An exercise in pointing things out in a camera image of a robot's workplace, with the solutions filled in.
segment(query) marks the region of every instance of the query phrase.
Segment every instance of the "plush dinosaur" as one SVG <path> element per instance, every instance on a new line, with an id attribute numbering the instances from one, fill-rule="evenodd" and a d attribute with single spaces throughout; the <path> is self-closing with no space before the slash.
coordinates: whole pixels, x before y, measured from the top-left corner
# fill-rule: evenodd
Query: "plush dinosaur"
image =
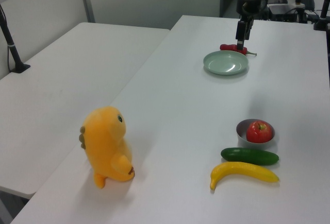
<path id="1" fill-rule="evenodd" d="M 115 107 L 92 111 L 80 128 L 79 140 L 94 170 L 94 182 L 103 188 L 106 178 L 127 181 L 135 176 L 132 154 L 124 135 L 126 124 Z"/>

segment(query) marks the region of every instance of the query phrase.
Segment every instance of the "red object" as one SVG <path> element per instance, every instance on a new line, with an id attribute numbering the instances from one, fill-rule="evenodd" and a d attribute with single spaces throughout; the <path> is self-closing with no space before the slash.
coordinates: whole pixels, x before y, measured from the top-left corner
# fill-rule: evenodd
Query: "red object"
<path id="1" fill-rule="evenodd" d="M 220 45 L 220 50 L 233 50 L 233 51 L 237 51 L 238 53 L 242 53 L 244 55 L 246 55 L 246 54 L 257 55 L 256 53 L 249 52 L 246 47 L 243 47 L 243 50 L 237 50 L 237 45 L 222 44 L 222 45 Z"/>
<path id="2" fill-rule="evenodd" d="M 246 139 L 251 143 L 265 143 L 270 141 L 272 137 L 271 126 L 261 120 L 251 123 L 246 131 Z"/>

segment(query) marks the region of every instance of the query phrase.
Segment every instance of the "gray bowl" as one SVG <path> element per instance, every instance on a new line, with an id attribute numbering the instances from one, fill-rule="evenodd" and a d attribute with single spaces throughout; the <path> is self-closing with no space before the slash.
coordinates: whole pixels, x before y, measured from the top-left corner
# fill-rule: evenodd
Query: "gray bowl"
<path id="1" fill-rule="evenodd" d="M 237 137 L 238 137 L 238 145 L 241 147 L 246 148 L 254 148 L 254 149 L 266 149 L 273 145 L 275 145 L 275 130 L 271 124 L 270 127 L 272 128 L 273 136 L 268 142 L 265 143 L 251 143 L 246 139 L 246 131 L 251 123 L 254 121 L 261 120 L 261 119 L 246 119 L 240 122 L 236 127 Z"/>

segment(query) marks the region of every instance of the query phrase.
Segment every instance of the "yellow banana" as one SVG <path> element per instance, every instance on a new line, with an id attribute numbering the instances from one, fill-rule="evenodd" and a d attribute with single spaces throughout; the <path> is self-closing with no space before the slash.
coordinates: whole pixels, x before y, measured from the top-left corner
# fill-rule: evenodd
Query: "yellow banana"
<path id="1" fill-rule="evenodd" d="M 242 174 L 266 182 L 277 182 L 279 180 L 276 174 L 264 167 L 245 162 L 225 162 L 212 170 L 211 190 L 214 191 L 218 181 L 230 174 Z"/>

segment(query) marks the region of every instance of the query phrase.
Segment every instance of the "plush toy arm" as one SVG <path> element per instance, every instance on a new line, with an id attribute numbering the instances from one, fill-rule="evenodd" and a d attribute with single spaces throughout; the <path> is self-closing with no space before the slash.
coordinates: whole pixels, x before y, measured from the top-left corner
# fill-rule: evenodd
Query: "plush toy arm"
<path id="1" fill-rule="evenodd" d="M 122 174 L 131 174 L 133 172 L 133 166 L 128 158 L 120 152 L 113 155 L 111 159 L 111 166 Z"/>

